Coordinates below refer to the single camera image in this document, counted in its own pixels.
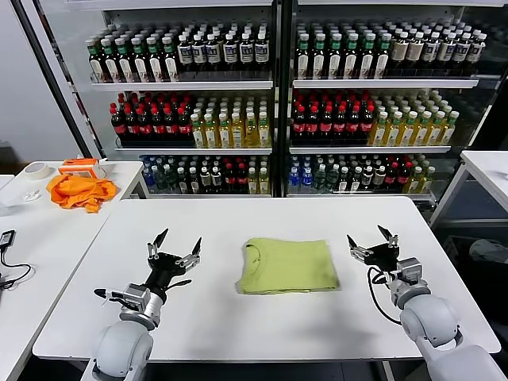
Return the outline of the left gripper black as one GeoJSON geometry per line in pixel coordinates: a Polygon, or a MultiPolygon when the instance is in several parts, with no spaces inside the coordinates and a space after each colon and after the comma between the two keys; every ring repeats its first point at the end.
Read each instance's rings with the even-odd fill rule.
{"type": "Polygon", "coordinates": [[[181,258],[160,251],[160,246],[164,242],[167,233],[168,229],[165,229],[156,236],[152,243],[147,243],[148,266],[151,268],[151,272],[143,285],[159,297],[167,296],[167,289],[174,277],[185,275],[186,271],[189,271],[201,261],[201,237],[191,253],[181,258]]]}

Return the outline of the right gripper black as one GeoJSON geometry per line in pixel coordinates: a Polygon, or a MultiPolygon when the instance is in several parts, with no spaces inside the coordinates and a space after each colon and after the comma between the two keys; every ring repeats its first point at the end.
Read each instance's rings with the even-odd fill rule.
{"type": "Polygon", "coordinates": [[[395,271],[399,256],[399,236],[381,225],[377,225],[377,227],[384,237],[385,243],[364,248],[347,235],[350,255],[358,261],[363,261],[367,266],[377,267],[380,271],[395,271]]]}

